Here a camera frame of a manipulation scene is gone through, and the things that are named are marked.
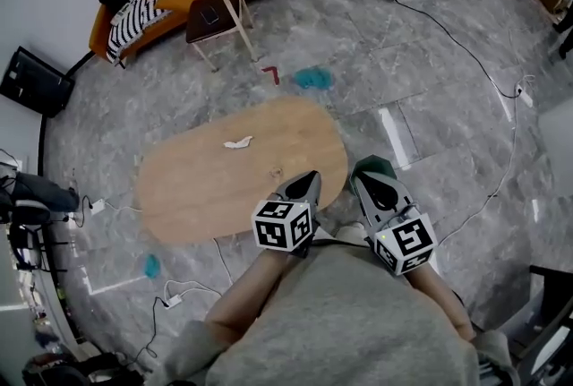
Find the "dark chair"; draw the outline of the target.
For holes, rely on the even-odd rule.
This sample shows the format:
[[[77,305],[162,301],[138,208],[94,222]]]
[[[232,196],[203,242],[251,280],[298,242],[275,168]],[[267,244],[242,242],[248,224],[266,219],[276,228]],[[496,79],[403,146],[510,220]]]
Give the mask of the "dark chair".
[[[48,268],[44,261],[44,254],[47,253],[47,248],[52,245],[68,244],[68,242],[41,243],[38,234],[40,230],[41,227],[31,229],[28,226],[17,223],[10,225],[7,237],[13,257],[16,260],[16,270],[51,272],[51,269]]]

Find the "grey oval backpack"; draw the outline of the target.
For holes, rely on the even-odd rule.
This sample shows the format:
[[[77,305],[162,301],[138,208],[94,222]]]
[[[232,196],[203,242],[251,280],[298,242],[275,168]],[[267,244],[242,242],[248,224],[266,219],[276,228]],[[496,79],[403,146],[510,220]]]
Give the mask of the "grey oval backpack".
[[[41,202],[18,200],[12,211],[12,223],[21,225],[43,225],[51,220],[50,209]]]

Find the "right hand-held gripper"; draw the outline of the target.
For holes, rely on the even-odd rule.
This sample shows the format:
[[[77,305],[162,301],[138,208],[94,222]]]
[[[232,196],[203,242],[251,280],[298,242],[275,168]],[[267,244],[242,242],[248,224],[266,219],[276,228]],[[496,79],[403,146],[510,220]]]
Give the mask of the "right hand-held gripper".
[[[380,173],[360,172],[351,178],[355,195],[371,228],[367,236],[374,254],[400,276],[429,262],[438,246],[427,214],[391,226],[389,220],[411,203],[412,197],[397,179]]]

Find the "white tape corner mark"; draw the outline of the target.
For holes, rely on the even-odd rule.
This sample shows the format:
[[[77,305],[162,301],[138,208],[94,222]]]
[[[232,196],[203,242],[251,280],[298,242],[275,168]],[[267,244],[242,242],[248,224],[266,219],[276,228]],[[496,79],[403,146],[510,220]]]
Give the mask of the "white tape corner mark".
[[[107,286],[103,286],[103,287],[97,287],[94,288],[90,282],[90,276],[87,272],[87,269],[84,266],[80,267],[80,271],[82,273],[81,276],[81,281],[84,284],[84,286],[86,287],[86,290],[88,292],[89,296],[96,296],[96,295],[100,295],[121,287],[125,287],[134,283],[137,283],[139,281],[142,281],[144,279],[146,279],[146,276],[139,276],[137,278],[133,278],[133,279],[127,279],[127,280],[123,280],[120,282],[116,282],[115,284],[111,284],[111,285],[107,285]]]

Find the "oval wooden table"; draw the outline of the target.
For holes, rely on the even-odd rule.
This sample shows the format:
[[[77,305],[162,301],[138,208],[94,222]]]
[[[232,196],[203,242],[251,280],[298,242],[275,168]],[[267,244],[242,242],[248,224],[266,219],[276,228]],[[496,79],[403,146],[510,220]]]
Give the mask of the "oval wooden table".
[[[245,136],[248,148],[225,142]],[[280,167],[281,178],[269,171]],[[348,157],[335,119],[301,96],[282,96],[153,145],[136,182],[143,226],[169,244],[201,243],[251,227],[257,203],[304,172],[321,174],[319,207],[341,193]]]

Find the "large teal cloth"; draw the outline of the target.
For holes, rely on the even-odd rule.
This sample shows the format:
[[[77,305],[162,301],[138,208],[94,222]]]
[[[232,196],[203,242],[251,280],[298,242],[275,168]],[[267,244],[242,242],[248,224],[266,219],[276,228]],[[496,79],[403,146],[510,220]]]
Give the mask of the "large teal cloth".
[[[294,82],[298,87],[305,90],[310,88],[328,90],[332,85],[332,75],[327,69],[310,67],[296,72]]]

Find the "black white striped blanket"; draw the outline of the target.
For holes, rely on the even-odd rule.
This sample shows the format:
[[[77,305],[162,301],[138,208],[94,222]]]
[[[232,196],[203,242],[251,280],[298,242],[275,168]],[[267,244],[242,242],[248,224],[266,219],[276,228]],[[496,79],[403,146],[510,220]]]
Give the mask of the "black white striped blanket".
[[[170,14],[170,11],[157,9],[157,1],[132,0],[112,18],[106,51],[111,64],[118,64],[122,53],[141,39],[148,27]]]

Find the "green waste bin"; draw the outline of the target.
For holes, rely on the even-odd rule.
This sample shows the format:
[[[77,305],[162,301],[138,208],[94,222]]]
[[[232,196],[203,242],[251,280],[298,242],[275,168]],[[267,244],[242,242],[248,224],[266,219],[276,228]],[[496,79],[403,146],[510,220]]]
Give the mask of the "green waste bin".
[[[389,160],[379,157],[377,155],[370,155],[364,159],[357,161],[350,174],[349,186],[350,186],[350,191],[354,195],[358,194],[355,178],[360,172],[364,171],[380,173],[393,179],[397,179],[397,175],[394,171],[393,166],[391,166]]]

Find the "person's beige trousers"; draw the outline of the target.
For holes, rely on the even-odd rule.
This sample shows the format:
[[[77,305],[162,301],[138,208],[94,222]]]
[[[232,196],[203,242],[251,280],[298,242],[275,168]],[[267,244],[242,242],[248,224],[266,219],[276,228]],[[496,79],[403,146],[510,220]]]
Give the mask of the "person's beige trousers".
[[[351,222],[347,225],[336,227],[332,231],[327,231],[318,227],[313,237],[313,245],[345,244],[358,247],[369,247],[366,240],[367,231],[361,222]]]

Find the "person's left forearm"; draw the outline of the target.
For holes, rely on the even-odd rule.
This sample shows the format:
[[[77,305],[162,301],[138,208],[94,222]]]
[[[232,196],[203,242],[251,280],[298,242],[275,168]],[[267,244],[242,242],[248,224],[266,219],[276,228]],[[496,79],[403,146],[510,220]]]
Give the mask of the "person's left forearm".
[[[248,331],[289,261],[287,253],[263,250],[211,307],[204,321],[218,341],[232,345]]]

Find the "person's right forearm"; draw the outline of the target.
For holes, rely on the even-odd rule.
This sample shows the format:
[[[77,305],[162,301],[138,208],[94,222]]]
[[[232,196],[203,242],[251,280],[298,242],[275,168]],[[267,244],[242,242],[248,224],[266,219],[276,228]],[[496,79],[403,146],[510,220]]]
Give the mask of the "person's right forearm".
[[[466,308],[429,263],[407,272],[406,279],[412,287],[427,295],[443,310],[462,339],[471,341],[475,337]]]

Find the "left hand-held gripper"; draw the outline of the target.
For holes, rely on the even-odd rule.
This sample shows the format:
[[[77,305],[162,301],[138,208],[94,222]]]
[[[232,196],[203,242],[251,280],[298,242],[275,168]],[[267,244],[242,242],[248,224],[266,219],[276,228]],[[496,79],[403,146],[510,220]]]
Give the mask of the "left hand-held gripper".
[[[274,194],[280,200],[261,200],[252,213],[255,244],[272,251],[305,258],[318,224],[321,174],[307,171],[281,184]]]

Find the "person's grey shirt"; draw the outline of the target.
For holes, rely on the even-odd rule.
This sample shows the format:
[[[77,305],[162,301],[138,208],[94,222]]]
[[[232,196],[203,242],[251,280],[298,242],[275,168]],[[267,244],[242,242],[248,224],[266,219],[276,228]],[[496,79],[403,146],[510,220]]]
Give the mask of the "person's grey shirt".
[[[370,252],[328,245],[290,256],[236,343],[188,322],[145,386],[519,386],[504,334],[462,339],[406,276]]]

